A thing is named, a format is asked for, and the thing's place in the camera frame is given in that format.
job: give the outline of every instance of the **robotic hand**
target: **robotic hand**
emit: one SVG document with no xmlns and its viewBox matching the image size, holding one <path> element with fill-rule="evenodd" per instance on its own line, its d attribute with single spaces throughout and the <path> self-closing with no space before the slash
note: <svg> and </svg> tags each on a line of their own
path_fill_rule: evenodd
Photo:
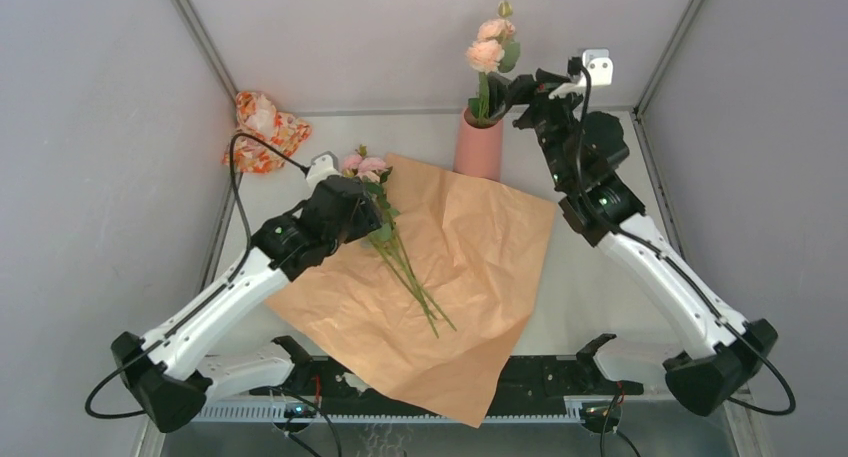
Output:
<svg viewBox="0 0 848 457">
<path fill-rule="evenodd" d="M 589 385 L 603 377 L 667 386 L 684 407 L 706 416 L 725 400 L 740 403 L 731 395 L 765 364 L 784 384 L 790 406 L 763 412 L 792 412 L 791 390 L 765 357 L 777 340 L 775 329 L 765 319 L 749 322 L 710 290 L 616 175 L 629 155 L 621 124 L 609 114 L 587 112 L 592 82 L 609 85 L 612 71 L 608 51 L 594 49 L 571 59 L 567 76 L 539 69 L 535 78 L 507 81 L 489 74 L 498 116 L 513 105 L 528 105 L 513 125 L 535 130 L 554 188 L 565 193 L 559 205 L 572 230 L 633 277 L 679 338 L 671 345 L 647 345 L 601 335 L 577 355 L 589 369 Z M 578 121 L 574 110 L 581 103 Z"/>
<path fill-rule="evenodd" d="M 320 265 L 340 244 L 380 227 L 363 184 L 340 176 L 331 155 L 313 161 L 306 181 L 312 196 L 266 221 L 250 238 L 249 249 L 182 310 L 140 338 L 124 332 L 112 342 L 124 385 L 162 432 L 190 422 L 206 402 L 281 385 L 296 364 L 309 359 L 290 337 L 248 355 L 206 355 L 270 294 Z"/>
</svg>

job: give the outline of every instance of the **white wall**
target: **white wall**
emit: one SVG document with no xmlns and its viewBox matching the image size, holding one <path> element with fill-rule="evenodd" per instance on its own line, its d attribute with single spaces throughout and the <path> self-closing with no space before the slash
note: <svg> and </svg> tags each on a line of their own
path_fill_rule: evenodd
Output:
<svg viewBox="0 0 848 457">
<path fill-rule="evenodd" d="M 0 455 L 120 456 L 109 344 L 199 284 L 231 107 L 169 0 L 0 0 Z M 137 409 L 119 382 L 95 402 Z"/>
<path fill-rule="evenodd" d="M 687 257 L 766 317 L 797 412 L 778 456 L 845 455 L 848 40 L 845 0 L 708 0 L 646 118 Z M 767 370 L 761 405 L 785 397 Z"/>
<path fill-rule="evenodd" d="M 295 111 L 460 108 L 477 77 L 464 52 L 500 0 L 193 0 L 233 78 Z M 565 71 L 609 47 L 633 106 L 688 0 L 510 0 L 523 55 L 510 75 Z"/>
</svg>

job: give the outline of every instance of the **vase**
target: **vase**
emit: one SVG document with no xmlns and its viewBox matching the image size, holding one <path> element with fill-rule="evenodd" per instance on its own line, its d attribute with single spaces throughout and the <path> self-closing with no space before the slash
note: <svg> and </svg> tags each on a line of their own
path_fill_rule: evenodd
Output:
<svg viewBox="0 0 848 457">
<path fill-rule="evenodd" d="M 474 117 L 466 107 L 459 119 L 453 171 L 497 182 L 501 178 L 503 120 L 483 129 L 474 127 L 469 121 L 473 122 Z"/>
</svg>

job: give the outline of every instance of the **crumpled paper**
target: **crumpled paper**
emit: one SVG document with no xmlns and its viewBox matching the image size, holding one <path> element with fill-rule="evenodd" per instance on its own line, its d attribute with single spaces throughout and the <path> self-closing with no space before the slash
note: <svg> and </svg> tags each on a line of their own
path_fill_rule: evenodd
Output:
<svg viewBox="0 0 848 457">
<path fill-rule="evenodd" d="M 286 157 L 312 134 L 312 125 L 292 114 L 277 112 L 277 108 L 261 92 L 239 92 L 236 95 L 236 132 L 250 134 L 267 142 Z M 250 139 L 236 141 L 233 155 L 241 172 L 266 173 L 285 165 L 279 155 Z M 230 163 L 229 149 L 222 162 Z"/>
<path fill-rule="evenodd" d="M 554 203 L 397 155 L 386 186 L 413 270 L 445 313 L 433 335 L 379 254 L 342 246 L 266 304 L 383 395 L 477 427 L 533 312 Z"/>
</svg>

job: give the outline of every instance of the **crumpled floral cloth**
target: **crumpled floral cloth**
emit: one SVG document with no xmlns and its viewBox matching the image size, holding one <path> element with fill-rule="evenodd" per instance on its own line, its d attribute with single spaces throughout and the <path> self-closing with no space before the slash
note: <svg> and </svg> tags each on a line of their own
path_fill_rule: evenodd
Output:
<svg viewBox="0 0 848 457">
<path fill-rule="evenodd" d="M 277 108 L 262 92 L 239 92 L 236 96 L 236 132 L 250 134 L 267 142 L 286 157 L 312 134 L 312 125 Z M 241 138 L 233 149 L 236 168 L 241 172 L 267 173 L 279 169 L 285 161 L 261 144 Z M 229 165 L 229 147 L 224 151 L 224 165 Z"/>
</svg>

